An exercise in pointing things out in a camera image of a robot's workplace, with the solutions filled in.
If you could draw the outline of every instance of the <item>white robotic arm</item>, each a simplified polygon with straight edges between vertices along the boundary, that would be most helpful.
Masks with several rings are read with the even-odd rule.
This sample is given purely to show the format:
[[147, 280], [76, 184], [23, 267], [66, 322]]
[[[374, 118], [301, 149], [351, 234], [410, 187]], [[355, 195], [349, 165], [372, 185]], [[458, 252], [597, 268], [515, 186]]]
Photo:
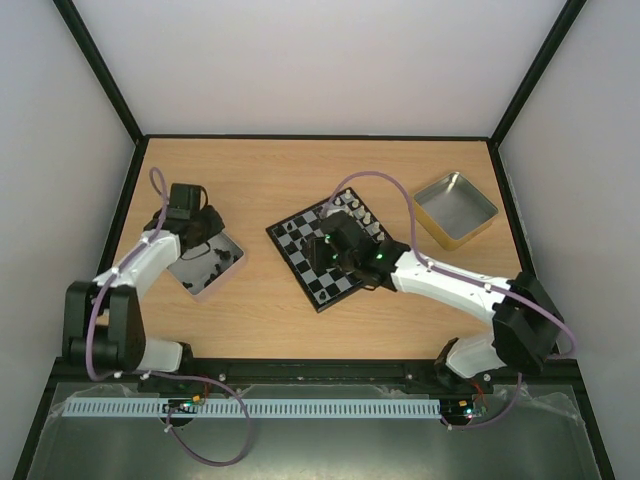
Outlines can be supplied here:
[[533, 275], [522, 272], [508, 280], [468, 272], [433, 259], [425, 262], [429, 265], [425, 266], [408, 245], [388, 237], [378, 242], [346, 212], [335, 209], [329, 213], [320, 224], [325, 237], [305, 246], [305, 255], [315, 271], [338, 268], [369, 287], [423, 295], [473, 315], [491, 328], [471, 338], [452, 339], [445, 346], [435, 363], [436, 374], [443, 384], [455, 386], [504, 366], [527, 374], [540, 373], [559, 328], [500, 293], [502, 290], [524, 296], [561, 318]]
[[[442, 262], [432, 260], [435, 266], [457, 272], [469, 278], [475, 278], [509, 289], [508, 280], [501, 277], [481, 275]], [[495, 314], [493, 305], [501, 303], [504, 295], [495, 291], [479, 289], [468, 283], [460, 282], [434, 270], [428, 269], [416, 260], [413, 251], [403, 253], [395, 264], [391, 280], [398, 292], [415, 293], [433, 298], [439, 302], [462, 310], [482, 320], [491, 327], [486, 333], [458, 340], [446, 358], [447, 367], [461, 378], [472, 378], [478, 373], [505, 366], [493, 346], [494, 335], [492, 320]]]
[[200, 206], [202, 192], [206, 196], [206, 190], [198, 185], [173, 184], [164, 223], [158, 225], [157, 212], [124, 257], [126, 262], [121, 261], [92, 282], [74, 282], [67, 289], [62, 353], [71, 364], [85, 363], [88, 326], [95, 325], [97, 318], [95, 302], [99, 315], [109, 312], [108, 326], [96, 325], [90, 342], [96, 366], [116, 371], [173, 372], [181, 368], [185, 353], [192, 356], [191, 347], [185, 343], [145, 335], [139, 300], [184, 252], [224, 229], [222, 218], [207, 200]]

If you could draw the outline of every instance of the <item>chess board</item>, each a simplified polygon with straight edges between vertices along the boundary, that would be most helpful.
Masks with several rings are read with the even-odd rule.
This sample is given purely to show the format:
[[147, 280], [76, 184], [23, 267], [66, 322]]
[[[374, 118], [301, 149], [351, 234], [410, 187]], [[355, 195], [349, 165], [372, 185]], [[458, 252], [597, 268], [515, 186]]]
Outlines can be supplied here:
[[[329, 199], [325, 198], [266, 229], [269, 238], [318, 313], [362, 288], [361, 280], [338, 269], [314, 272], [302, 253], [302, 248], [308, 240], [323, 236], [319, 217], [323, 205], [328, 201]], [[360, 227], [377, 240], [389, 235], [352, 188], [341, 191], [331, 208], [341, 208], [350, 213]]]

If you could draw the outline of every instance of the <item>purple cable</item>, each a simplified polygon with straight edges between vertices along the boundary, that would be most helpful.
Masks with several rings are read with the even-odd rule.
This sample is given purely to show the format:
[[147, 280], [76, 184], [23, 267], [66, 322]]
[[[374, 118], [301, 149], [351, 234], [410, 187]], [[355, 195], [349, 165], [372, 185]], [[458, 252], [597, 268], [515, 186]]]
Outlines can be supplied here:
[[[154, 174], [158, 175], [158, 179], [160, 181], [160, 188], [158, 188], [158, 186], [156, 185]], [[160, 210], [160, 216], [158, 217], [158, 224], [156, 225], [156, 228], [153, 230], [153, 232], [151, 232], [151, 235], [149, 235], [149, 243], [141, 243], [136, 248], [134, 248], [131, 252], [129, 252], [129, 254], [127, 254], [127, 256], [124, 257], [124, 259], [120, 262], [120, 265], [118, 266], [119, 270], [126, 268], [126, 266], [129, 265], [129, 263], [131, 263], [133, 259], [140, 254], [140, 252], [142, 252], [142, 250], [144, 250], [149, 244], [151, 244], [151, 242], [153, 242], [158, 237], [158, 234], [162, 229], [162, 224], [167, 218], [167, 204], [169, 199], [167, 196], [167, 183], [164, 180], [164, 175], [162, 175], [162, 172], [160, 171], [159, 168], [153, 167], [151, 168], [151, 170], [149, 170], [149, 180], [151, 180], [151, 186], [153, 187], [153, 189], [156, 192], [158, 192], [158, 195], [160, 195], [160, 198], [162, 198], [162, 208]], [[107, 372], [102, 375], [98, 375], [96, 373], [95, 369], [93, 368], [93, 337], [96, 331], [96, 321], [98, 320], [100, 307], [102, 306], [104, 297], [107, 294], [107, 290], [109, 290], [109, 287], [111, 286], [113, 281], [116, 279], [116, 277], [117, 275], [114, 273], [111, 276], [109, 276], [109, 278], [107, 278], [106, 282], [104, 282], [104, 285], [102, 286], [102, 288], [98, 292], [98, 295], [95, 298], [95, 301], [93, 303], [93, 308], [91, 309], [91, 316], [89, 317], [89, 325], [87, 327], [87, 343], [86, 343], [84, 359], [87, 367], [87, 374], [89, 375], [89, 378], [94, 382], [100, 382], [115, 373], [115, 372]]]
[[[156, 184], [154, 174], [158, 175], [160, 188], [158, 188], [158, 185]], [[160, 195], [160, 198], [162, 199], [162, 208], [160, 209], [160, 215], [158, 216], [158, 223], [156, 224], [156, 228], [153, 230], [153, 232], [151, 232], [151, 235], [149, 235], [148, 237], [149, 242], [141, 243], [140, 245], [135, 247], [131, 252], [129, 252], [129, 254], [127, 254], [127, 256], [124, 257], [124, 259], [120, 262], [120, 265], [118, 266], [119, 270], [124, 269], [127, 265], [129, 265], [129, 263], [133, 261], [134, 258], [136, 258], [140, 254], [140, 252], [142, 252], [148, 245], [153, 243], [153, 241], [158, 237], [158, 234], [162, 229], [162, 225], [164, 224], [164, 221], [167, 218], [167, 206], [169, 203], [169, 197], [167, 193], [167, 183], [165, 182], [164, 175], [162, 175], [162, 172], [160, 171], [159, 168], [153, 167], [149, 170], [149, 180], [151, 181], [151, 186], [153, 187], [153, 189], [156, 191], [158, 195]], [[105, 378], [115, 373], [115, 372], [107, 372], [102, 375], [98, 375], [96, 373], [95, 369], [93, 368], [93, 337], [95, 335], [96, 321], [98, 319], [98, 313], [100, 312], [100, 307], [102, 305], [102, 302], [104, 301], [104, 297], [107, 293], [107, 290], [109, 290], [109, 287], [111, 286], [113, 281], [116, 279], [116, 277], [117, 275], [115, 273], [110, 275], [109, 278], [107, 278], [107, 280], [104, 282], [104, 285], [102, 286], [100, 291], [98, 292], [98, 295], [96, 296], [93, 304], [93, 308], [91, 309], [89, 326], [87, 327], [87, 344], [86, 344], [86, 351], [85, 351], [85, 363], [87, 367], [87, 374], [89, 375], [89, 378], [94, 382], [102, 381]], [[170, 428], [169, 431], [171, 432], [171, 435], [173, 436], [173, 438], [175, 438], [178, 441], [178, 443], [180, 444], [182, 449], [187, 453], [187, 455], [189, 455], [194, 460], [197, 460], [198, 462], [201, 462], [210, 467], [226, 467], [226, 466], [238, 463], [247, 455], [247, 453], [249, 453], [249, 449], [251, 448], [251, 444], [253, 442], [253, 423], [251, 422], [251, 417], [249, 416], [249, 410], [247, 410], [247, 406], [242, 401], [242, 398], [240, 398], [240, 396], [233, 391], [233, 389], [229, 388], [224, 383], [218, 382], [216, 380], [212, 380], [210, 378], [205, 378], [205, 377], [197, 377], [192, 375], [171, 375], [169, 373], [164, 373], [164, 372], [148, 372], [148, 373], [150, 375], [155, 375], [156, 377], [168, 378], [171, 380], [206, 382], [206, 383], [215, 385], [217, 387], [220, 387], [223, 390], [230, 393], [238, 401], [238, 403], [240, 404], [240, 408], [244, 413], [244, 416], [247, 418], [247, 426], [248, 426], [247, 440], [245, 441], [245, 444], [242, 447], [242, 450], [240, 451], [240, 453], [229, 461], [215, 462], [213, 460], [207, 460], [206, 458], [201, 457], [200, 455], [195, 453], [193, 450], [191, 450], [184, 443], [184, 441], [178, 436], [178, 434], [173, 430], [173, 428], [170, 428], [171, 415], [174, 413], [175, 409], [170, 410], [166, 418], [167, 428]]]
[[516, 402], [518, 401], [518, 396], [520, 395], [521, 388], [522, 388], [522, 374], [518, 372], [518, 381], [516, 383], [516, 388], [513, 392], [513, 398], [511, 399], [509, 404], [506, 407], [504, 407], [504, 409], [498, 415], [496, 415], [490, 420], [487, 420], [486, 422], [476, 423], [474, 425], [451, 425], [449, 422], [447, 422], [447, 420], [444, 417], [441, 417], [440, 421], [442, 421], [442, 423], [444, 423], [447, 426], [447, 428], [450, 428], [451, 430], [471, 430], [473, 428], [483, 428], [483, 427], [488, 427], [489, 425], [493, 425], [494, 423], [497, 423], [498, 421], [506, 417], [507, 414], [511, 411], [511, 409], [513, 409], [513, 407], [516, 405]]
[[[327, 203], [324, 204], [324, 206], [322, 207], [322, 212], [320, 213], [321, 217], [325, 217], [327, 210], [329, 209], [330, 205], [333, 205], [333, 201], [335, 200], [336, 196], [338, 195], [338, 193], [340, 192], [340, 190], [342, 190], [342, 188], [346, 185], [347, 182], [349, 182], [350, 180], [353, 180], [354, 178], [357, 177], [380, 177], [380, 178], [384, 178], [385, 180], [388, 180], [389, 182], [393, 183], [396, 188], [400, 191], [400, 193], [402, 194], [402, 196], [404, 197], [405, 202], [407, 203], [407, 209], [409, 210], [409, 220], [410, 220], [410, 227], [411, 227], [411, 249], [413, 250], [413, 254], [415, 255], [416, 259], [425, 267], [433, 270], [434, 272], [437, 272], [441, 275], [445, 275], [447, 277], [450, 278], [454, 278], [456, 280], [460, 280], [462, 282], [466, 282], [469, 283], [471, 285], [475, 285], [478, 288], [485, 288], [485, 282], [481, 282], [480, 280], [476, 280], [475, 278], [470, 278], [467, 277], [466, 275], [462, 275], [460, 273], [457, 272], [452, 272], [450, 270], [447, 270], [445, 268], [436, 266], [436, 265], [429, 265], [428, 264], [428, 258], [424, 258], [421, 254], [420, 251], [418, 250], [418, 236], [417, 236], [417, 232], [416, 232], [416, 212], [413, 208], [413, 202], [411, 201], [411, 197], [409, 196], [409, 192], [407, 192], [407, 190], [402, 186], [402, 184], [400, 182], [398, 182], [395, 178], [393, 178], [390, 175], [387, 175], [386, 173], [382, 173], [382, 172], [378, 172], [375, 170], [366, 170], [366, 171], [362, 171], [362, 172], [356, 172], [356, 173], [352, 173], [351, 175], [349, 175], [348, 177], [346, 177], [344, 180], [342, 180], [340, 182], [340, 184], [336, 187], [336, 189], [333, 191], [333, 193], [331, 194], [331, 196], [329, 197], [329, 200], [327, 201]], [[545, 317], [547, 320], [549, 320], [551, 323], [553, 323], [555, 326], [557, 326], [560, 330], [562, 330], [567, 337], [569, 337], [569, 340], [571, 341], [571, 348], [569, 349], [568, 352], [564, 353], [564, 354], [554, 354], [554, 355], [549, 355], [547, 358], [551, 358], [554, 360], [557, 359], [561, 359], [561, 358], [566, 358], [568, 356], [571, 356], [575, 350], [576, 350], [576, 345], [577, 345], [577, 340], [575, 335], [573, 334], [573, 332], [569, 329], [569, 327], [567, 327], [563, 322], [561, 322], [558, 318], [555, 317], [555, 315], [553, 315], [551, 312], [545, 310], [544, 308], [542, 308], [540, 305], [537, 305], [536, 303], [532, 302], [531, 300], [529, 300], [528, 298], [523, 297], [522, 295], [519, 295], [515, 292], [512, 292], [510, 290], [507, 290], [505, 288], [499, 287], [499, 286], [495, 286], [495, 285], [491, 285], [491, 290], [496, 291], [506, 297], [512, 298], [514, 300], [516, 300], [517, 302], [522, 303], [523, 305], [525, 305], [526, 307], [529, 307], [530, 309], [534, 310], [535, 312], [539, 313], [540, 315], [542, 315], [543, 317]], [[520, 372], [518, 372], [518, 382], [516, 384], [516, 390], [513, 394], [513, 399], [511, 400], [511, 402], [509, 403], [509, 405], [507, 405], [507, 407], [500, 412], [500, 414], [498, 414], [497, 416], [495, 416], [494, 418], [492, 418], [491, 420], [488, 420], [486, 422], [483, 423], [479, 423], [476, 425], [469, 425], [469, 426], [453, 426], [453, 425], [449, 425], [449, 423], [444, 419], [444, 417], [442, 418], [442, 421], [445, 425], [447, 425], [447, 427], [450, 427], [454, 430], [466, 430], [468, 428], [480, 428], [480, 427], [485, 427], [488, 425], [492, 425], [495, 422], [497, 422], [498, 420], [502, 419], [505, 417], [505, 415], [507, 413], [509, 413], [509, 411], [511, 411], [511, 409], [513, 408], [513, 406], [515, 405], [518, 395], [520, 393], [520, 388], [522, 386], [522, 374]]]
[[172, 375], [170, 373], [164, 372], [149, 372], [151, 375], [155, 375], [156, 377], [168, 378], [171, 380], [182, 380], [182, 381], [194, 381], [194, 382], [205, 382], [210, 383], [211, 385], [215, 385], [216, 387], [222, 388], [224, 391], [229, 393], [233, 398], [236, 399], [238, 404], [240, 404], [240, 408], [242, 409], [242, 413], [244, 413], [245, 418], [247, 419], [247, 439], [244, 442], [242, 450], [240, 453], [233, 457], [231, 460], [227, 460], [225, 462], [216, 462], [214, 460], [208, 460], [204, 457], [201, 457], [196, 452], [191, 450], [187, 446], [186, 443], [180, 438], [175, 429], [171, 425], [171, 415], [175, 412], [175, 408], [169, 410], [167, 414], [167, 418], [165, 419], [165, 424], [167, 426], [167, 432], [169, 432], [173, 438], [175, 438], [182, 449], [185, 451], [187, 455], [189, 455], [194, 460], [203, 463], [204, 465], [208, 465], [209, 467], [228, 467], [229, 465], [234, 465], [247, 456], [249, 450], [251, 448], [251, 444], [253, 443], [253, 422], [251, 421], [251, 417], [249, 416], [249, 410], [247, 409], [247, 405], [242, 401], [240, 395], [238, 395], [232, 388], [228, 387], [224, 383], [218, 382], [217, 380], [213, 380], [211, 378], [198, 377], [195, 375]]

